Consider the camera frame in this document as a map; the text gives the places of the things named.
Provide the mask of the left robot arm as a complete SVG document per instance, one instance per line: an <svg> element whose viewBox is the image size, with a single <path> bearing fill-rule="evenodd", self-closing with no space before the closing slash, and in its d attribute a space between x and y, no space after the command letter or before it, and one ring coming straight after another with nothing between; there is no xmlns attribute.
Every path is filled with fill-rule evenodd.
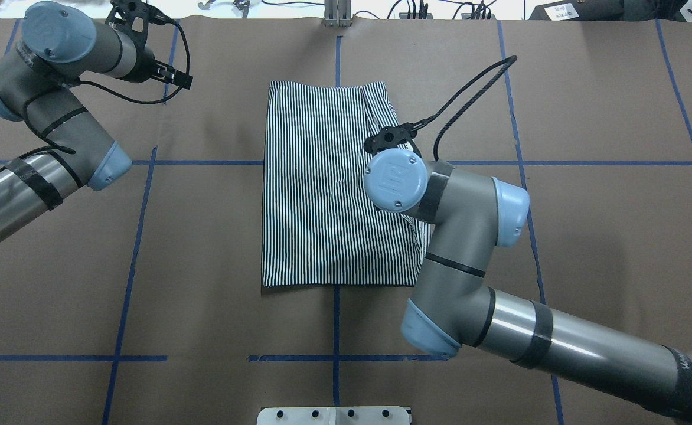
<svg viewBox="0 0 692 425"><path fill-rule="evenodd" d="M24 123L43 146L0 168L0 242L59 207L80 188L101 191L132 162L116 138L74 95L97 73L130 83L147 80L189 89L188 69L157 60L149 25L179 22L144 1L112 1L103 22L77 8L44 1L25 12L21 37L0 59L0 118Z"/></svg>

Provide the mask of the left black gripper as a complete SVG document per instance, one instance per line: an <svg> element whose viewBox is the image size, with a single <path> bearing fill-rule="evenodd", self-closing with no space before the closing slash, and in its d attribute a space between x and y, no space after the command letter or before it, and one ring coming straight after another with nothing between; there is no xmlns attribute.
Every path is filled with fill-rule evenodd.
<svg viewBox="0 0 692 425"><path fill-rule="evenodd" d="M154 51L136 52L136 83L144 83L155 74L155 79L165 84L172 84L180 89L191 89L193 77L179 71L169 64L157 64Z"/></svg>

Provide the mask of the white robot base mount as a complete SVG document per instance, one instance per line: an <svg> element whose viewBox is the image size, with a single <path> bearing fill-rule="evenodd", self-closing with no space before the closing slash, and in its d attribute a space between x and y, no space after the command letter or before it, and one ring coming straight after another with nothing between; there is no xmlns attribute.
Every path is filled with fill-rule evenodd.
<svg viewBox="0 0 692 425"><path fill-rule="evenodd" d="M257 424L413 424L402 406L325 406L264 408Z"/></svg>

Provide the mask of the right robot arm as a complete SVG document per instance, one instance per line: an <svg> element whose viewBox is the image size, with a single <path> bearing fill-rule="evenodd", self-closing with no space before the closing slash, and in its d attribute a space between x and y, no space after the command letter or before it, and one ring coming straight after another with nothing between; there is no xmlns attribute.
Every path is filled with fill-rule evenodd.
<svg viewBox="0 0 692 425"><path fill-rule="evenodd" d="M692 167L483 169L389 149L381 209L433 225L401 330L692 424Z"/></svg>

